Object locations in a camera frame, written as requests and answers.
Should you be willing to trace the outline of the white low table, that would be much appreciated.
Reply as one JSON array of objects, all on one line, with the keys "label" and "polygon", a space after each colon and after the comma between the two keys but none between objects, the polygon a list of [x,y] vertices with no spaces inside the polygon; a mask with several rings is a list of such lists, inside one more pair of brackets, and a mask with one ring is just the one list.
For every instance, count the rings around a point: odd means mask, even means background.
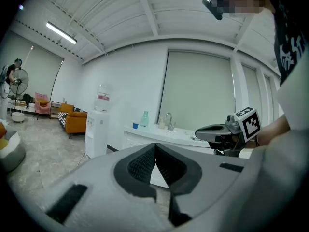
[{"label": "white low table", "polygon": [[25,101],[21,100],[15,100],[15,99],[8,99],[8,109],[10,111],[23,111],[23,112],[28,112],[28,113],[34,113],[35,108],[34,108],[34,103],[29,103],[26,104]]}]

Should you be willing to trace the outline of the large white roller blind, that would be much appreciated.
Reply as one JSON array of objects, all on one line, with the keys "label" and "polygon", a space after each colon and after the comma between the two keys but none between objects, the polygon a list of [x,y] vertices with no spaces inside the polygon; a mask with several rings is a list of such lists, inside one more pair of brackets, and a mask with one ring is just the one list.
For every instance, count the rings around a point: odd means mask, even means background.
[{"label": "large white roller blind", "polygon": [[224,123],[235,112],[230,60],[194,52],[170,51],[158,118],[172,114],[172,124],[195,131]]}]

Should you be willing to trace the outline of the chrome faucet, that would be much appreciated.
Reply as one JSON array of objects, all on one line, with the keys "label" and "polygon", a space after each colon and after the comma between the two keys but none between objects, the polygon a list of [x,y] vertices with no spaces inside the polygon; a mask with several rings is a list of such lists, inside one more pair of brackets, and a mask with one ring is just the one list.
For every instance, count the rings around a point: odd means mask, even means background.
[{"label": "chrome faucet", "polygon": [[165,115],[165,118],[167,118],[167,117],[169,117],[169,122],[168,122],[168,125],[167,125],[167,130],[173,131],[174,128],[175,128],[176,123],[174,123],[174,124],[172,123],[172,113],[167,113]]}]

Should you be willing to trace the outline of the orange sofa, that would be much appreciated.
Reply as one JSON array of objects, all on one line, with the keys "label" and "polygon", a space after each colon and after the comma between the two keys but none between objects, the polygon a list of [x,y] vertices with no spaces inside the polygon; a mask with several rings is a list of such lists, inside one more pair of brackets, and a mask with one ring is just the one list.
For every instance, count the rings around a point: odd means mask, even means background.
[{"label": "orange sofa", "polygon": [[86,111],[83,111],[74,105],[62,103],[59,112],[69,113],[66,118],[66,127],[64,128],[65,132],[69,135],[69,138],[72,134],[85,133],[87,121]]}]

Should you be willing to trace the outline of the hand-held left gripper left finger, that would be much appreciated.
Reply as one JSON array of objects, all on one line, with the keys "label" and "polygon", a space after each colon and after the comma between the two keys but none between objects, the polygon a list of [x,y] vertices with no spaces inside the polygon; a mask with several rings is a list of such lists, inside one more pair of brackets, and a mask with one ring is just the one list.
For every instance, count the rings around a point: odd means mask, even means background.
[{"label": "hand-held left gripper left finger", "polygon": [[93,158],[50,186],[28,215],[47,232],[171,232],[151,185],[158,144]]}]

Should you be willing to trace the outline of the person's right forearm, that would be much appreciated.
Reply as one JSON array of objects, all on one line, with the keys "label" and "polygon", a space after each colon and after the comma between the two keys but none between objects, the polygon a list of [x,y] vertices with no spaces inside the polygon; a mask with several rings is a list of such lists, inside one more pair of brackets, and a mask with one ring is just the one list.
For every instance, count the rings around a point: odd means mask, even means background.
[{"label": "person's right forearm", "polygon": [[266,146],[276,137],[287,133],[290,130],[287,118],[282,115],[273,123],[263,127],[257,135],[256,141],[248,141],[245,148],[254,149],[258,146]]}]

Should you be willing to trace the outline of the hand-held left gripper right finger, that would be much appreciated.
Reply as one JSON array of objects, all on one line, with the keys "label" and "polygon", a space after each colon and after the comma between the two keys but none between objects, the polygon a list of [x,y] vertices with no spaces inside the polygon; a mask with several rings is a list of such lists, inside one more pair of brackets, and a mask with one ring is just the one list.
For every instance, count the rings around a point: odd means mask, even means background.
[{"label": "hand-held left gripper right finger", "polygon": [[160,230],[237,230],[244,200],[238,180],[245,159],[157,143],[156,165],[170,191],[169,215]]}]

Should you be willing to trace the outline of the white round ottoman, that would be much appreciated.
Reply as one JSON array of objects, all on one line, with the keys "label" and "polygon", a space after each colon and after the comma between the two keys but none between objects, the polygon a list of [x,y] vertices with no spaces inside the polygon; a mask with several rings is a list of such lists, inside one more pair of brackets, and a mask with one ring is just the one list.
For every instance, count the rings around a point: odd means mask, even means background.
[{"label": "white round ottoman", "polygon": [[25,114],[22,112],[12,112],[11,116],[13,122],[21,123],[25,121]]}]

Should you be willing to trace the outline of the narrow white roller blind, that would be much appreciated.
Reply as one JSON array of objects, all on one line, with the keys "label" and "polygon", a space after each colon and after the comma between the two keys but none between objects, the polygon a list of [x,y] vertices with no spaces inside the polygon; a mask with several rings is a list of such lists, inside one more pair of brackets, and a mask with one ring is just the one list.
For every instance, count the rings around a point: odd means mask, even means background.
[{"label": "narrow white roller blind", "polygon": [[269,106],[269,122],[273,122],[273,97],[272,97],[272,90],[270,85],[270,78],[267,76],[264,76],[266,81],[266,87],[267,87],[267,97],[268,97],[268,106]]},{"label": "narrow white roller blind", "polygon": [[257,110],[259,118],[260,120],[262,120],[261,92],[259,88],[256,70],[246,65],[242,65],[242,67],[247,84],[249,106]]}]

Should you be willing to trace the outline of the black and white striped cushion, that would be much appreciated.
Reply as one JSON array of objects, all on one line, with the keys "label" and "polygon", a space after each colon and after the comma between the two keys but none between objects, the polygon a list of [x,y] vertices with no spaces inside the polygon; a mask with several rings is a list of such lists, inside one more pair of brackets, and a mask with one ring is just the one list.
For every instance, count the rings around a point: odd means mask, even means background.
[{"label": "black and white striped cushion", "polygon": [[60,124],[61,124],[61,126],[63,127],[63,128],[65,128],[66,127],[66,118],[67,118],[67,115],[68,115],[69,113],[67,113],[67,112],[59,112],[58,113],[58,119],[59,119],[59,121],[60,121]]}]

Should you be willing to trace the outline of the white sink vanity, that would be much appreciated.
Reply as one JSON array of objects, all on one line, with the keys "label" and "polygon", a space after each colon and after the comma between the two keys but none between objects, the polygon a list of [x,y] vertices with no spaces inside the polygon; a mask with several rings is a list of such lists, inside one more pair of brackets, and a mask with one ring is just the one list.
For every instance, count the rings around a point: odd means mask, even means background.
[{"label": "white sink vanity", "polygon": [[124,126],[122,149],[150,143],[171,144],[191,151],[212,154],[209,144],[195,137],[193,130],[175,128],[169,131],[160,129],[158,125],[140,127]]}]

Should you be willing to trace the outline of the wooden side table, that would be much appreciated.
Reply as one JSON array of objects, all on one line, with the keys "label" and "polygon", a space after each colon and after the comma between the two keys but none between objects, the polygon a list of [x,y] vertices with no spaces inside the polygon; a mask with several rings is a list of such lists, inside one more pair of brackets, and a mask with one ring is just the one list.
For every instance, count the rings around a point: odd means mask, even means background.
[{"label": "wooden side table", "polygon": [[50,119],[58,119],[58,113],[61,108],[62,103],[56,102],[56,101],[51,101],[51,106],[50,106]]}]

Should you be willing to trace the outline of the ceiling tube light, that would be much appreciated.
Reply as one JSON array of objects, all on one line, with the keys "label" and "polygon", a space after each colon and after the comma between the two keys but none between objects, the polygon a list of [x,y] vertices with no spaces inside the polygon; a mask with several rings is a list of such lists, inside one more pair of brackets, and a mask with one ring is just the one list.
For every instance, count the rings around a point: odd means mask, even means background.
[{"label": "ceiling tube light", "polygon": [[56,33],[59,36],[61,36],[62,38],[66,39],[70,43],[77,44],[77,40],[76,39],[74,39],[72,36],[67,34],[65,31],[61,30],[60,28],[58,28],[56,25],[52,24],[51,22],[48,21],[46,23],[46,27],[49,28],[54,33]]}]

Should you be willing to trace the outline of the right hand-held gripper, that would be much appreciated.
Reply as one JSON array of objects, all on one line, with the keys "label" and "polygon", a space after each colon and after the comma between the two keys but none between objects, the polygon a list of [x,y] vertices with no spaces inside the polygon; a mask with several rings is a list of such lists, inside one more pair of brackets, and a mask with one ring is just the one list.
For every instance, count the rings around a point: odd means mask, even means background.
[{"label": "right hand-held gripper", "polygon": [[261,130],[256,109],[246,107],[228,115],[224,124],[213,124],[195,131],[196,138],[209,142],[215,155],[239,157],[246,143],[257,139]]}]

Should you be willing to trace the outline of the black standing fan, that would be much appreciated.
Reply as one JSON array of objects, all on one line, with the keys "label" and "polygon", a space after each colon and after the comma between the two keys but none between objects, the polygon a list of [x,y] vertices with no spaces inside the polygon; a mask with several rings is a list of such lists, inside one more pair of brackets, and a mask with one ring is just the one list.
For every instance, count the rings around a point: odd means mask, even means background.
[{"label": "black standing fan", "polygon": [[28,88],[29,77],[24,69],[17,69],[13,74],[13,79],[16,81],[15,84],[10,84],[10,91],[13,93],[13,99],[25,101],[29,104],[31,96],[26,93]]}]

